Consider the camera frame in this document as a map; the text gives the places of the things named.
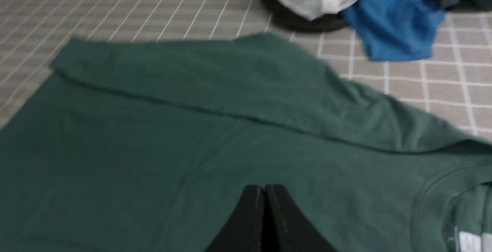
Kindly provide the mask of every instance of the dark green clothing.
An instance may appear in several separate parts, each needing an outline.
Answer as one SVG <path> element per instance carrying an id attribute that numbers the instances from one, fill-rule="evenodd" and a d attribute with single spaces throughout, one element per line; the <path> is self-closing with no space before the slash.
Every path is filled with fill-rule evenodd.
<path id="1" fill-rule="evenodd" d="M 6 251 L 200 252 L 275 183 L 340 252 L 444 252 L 459 198 L 492 203 L 489 144 L 276 36 L 71 40 L 53 66 L 0 131 Z"/>

